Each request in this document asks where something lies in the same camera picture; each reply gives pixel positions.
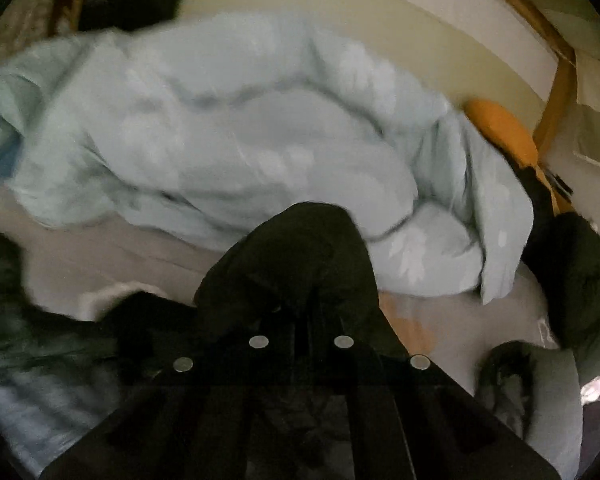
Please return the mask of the black puffer jacket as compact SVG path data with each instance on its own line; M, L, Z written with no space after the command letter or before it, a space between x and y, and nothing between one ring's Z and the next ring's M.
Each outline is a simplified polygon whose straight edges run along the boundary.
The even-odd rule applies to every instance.
M393 333L366 246L332 205L292 206L234 245L191 304L132 292L95 321L32 304L19 246L0 233L0 479L45 479L68 451L181 352L221 350L265 332L287 341L290 476L313 450L311 404L327 396L302 375L300 334Z

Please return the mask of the orange pillow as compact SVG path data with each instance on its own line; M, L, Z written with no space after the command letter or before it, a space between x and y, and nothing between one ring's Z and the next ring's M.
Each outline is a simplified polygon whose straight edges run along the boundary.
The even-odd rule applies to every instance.
M464 113L477 130L493 144L515 170L530 170L530 176L550 193L553 214L574 211L573 206L557 194L546 172L540 165L540 154L531 132L504 106L494 101L471 99L464 105Z

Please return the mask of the light grey-blue duvet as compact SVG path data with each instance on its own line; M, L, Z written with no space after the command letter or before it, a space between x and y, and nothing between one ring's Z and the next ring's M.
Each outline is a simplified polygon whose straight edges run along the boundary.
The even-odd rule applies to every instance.
M43 226L117 214L225 250L294 204L334 204L399 294L507 296L533 223L443 94L294 15L30 47L0 66L0 151L11 140L9 187Z

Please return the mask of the grey garment pile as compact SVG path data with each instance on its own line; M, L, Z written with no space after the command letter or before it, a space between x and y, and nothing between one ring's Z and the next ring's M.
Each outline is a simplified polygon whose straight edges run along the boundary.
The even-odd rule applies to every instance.
M522 261L541 287L557 346L500 344L483 361L476 398L560 478L574 479L581 390L600 376L600 234L580 214L558 214L532 231Z

